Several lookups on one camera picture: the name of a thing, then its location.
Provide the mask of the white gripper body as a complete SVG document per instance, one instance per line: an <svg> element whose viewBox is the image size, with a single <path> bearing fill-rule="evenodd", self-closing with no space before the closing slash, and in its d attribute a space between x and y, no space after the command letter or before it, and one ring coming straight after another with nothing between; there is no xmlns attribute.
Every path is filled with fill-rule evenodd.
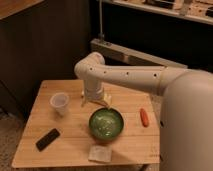
<svg viewBox="0 0 213 171"><path fill-rule="evenodd" d="M83 90L81 97L82 97L82 105L91 102L105 107L110 106L110 95L107 94L103 88L101 88L98 91Z"/></svg>

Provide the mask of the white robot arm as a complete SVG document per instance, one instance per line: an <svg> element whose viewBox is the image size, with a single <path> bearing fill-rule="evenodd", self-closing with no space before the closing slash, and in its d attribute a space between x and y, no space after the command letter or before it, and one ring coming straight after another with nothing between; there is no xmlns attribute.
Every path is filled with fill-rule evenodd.
<svg viewBox="0 0 213 171"><path fill-rule="evenodd" d="M103 82L134 90L163 95L166 87L187 72L185 68L165 66L109 66L98 52L92 52L74 67L76 76L83 81L83 102L111 107L112 96Z"/></svg>

